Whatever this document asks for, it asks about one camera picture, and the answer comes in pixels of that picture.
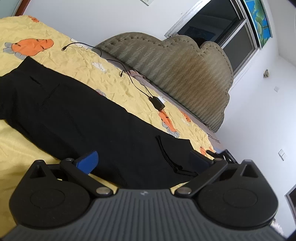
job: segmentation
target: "ribbed plastic surface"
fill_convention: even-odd
[[[236,231],[204,218],[189,199],[169,190],[124,190],[95,200],[79,220],[52,230],[17,226],[4,241],[280,241],[271,227]]]

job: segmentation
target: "electrical outlet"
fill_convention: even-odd
[[[154,0],[141,0],[143,3],[145,3],[147,6],[149,6]]]

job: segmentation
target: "wall switch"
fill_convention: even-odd
[[[149,6],[154,0],[141,0],[143,3],[145,3],[147,6]]]
[[[283,161],[284,161],[285,159],[288,158],[287,154],[284,152],[283,149],[281,149],[281,150],[279,151],[279,156],[281,157],[281,159],[282,159]]]
[[[284,150],[281,149],[281,150],[279,151],[279,156],[282,157],[282,155],[284,155],[284,154],[285,154]]]
[[[284,153],[282,156],[281,156],[281,158],[283,159],[283,161],[284,160],[286,160],[287,158],[288,158],[288,156],[287,156],[287,154],[286,153]]]

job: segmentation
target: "ceiling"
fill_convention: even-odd
[[[279,54],[296,66],[296,8],[288,0],[268,0]]]

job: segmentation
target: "blue gripper part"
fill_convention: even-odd
[[[74,161],[74,165],[83,171],[85,174],[91,173],[91,171],[98,165],[99,155],[96,151],[86,154]]]

